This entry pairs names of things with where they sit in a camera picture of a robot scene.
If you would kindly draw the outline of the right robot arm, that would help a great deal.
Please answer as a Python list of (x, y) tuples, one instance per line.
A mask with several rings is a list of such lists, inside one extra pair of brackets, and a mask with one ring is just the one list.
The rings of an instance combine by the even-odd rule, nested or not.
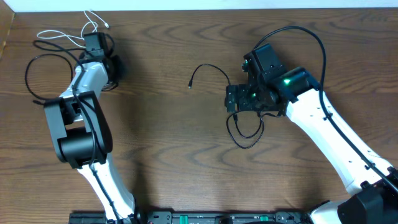
[(350, 198), (308, 213), (312, 223), (397, 223), (397, 169), (374, 152), (337, 113), (303, 67), (288, 71), (266, 44), (244, 56), (246, 84), (226, 86), (225, 106), (236, 116), (286, 116), (318, 146)]

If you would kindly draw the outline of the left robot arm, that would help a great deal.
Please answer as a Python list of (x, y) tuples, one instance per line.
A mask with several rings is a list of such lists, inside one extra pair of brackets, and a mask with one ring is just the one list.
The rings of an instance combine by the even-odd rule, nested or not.
[(114, 41), (102, 32), (83, 39), (69, 87), (44, 103), (55, 153), (91, 185), (106, 223), (142, 223), (136, 200), (114, 166), (113, 139), (99, 103), (101, 92), (116, 79)]

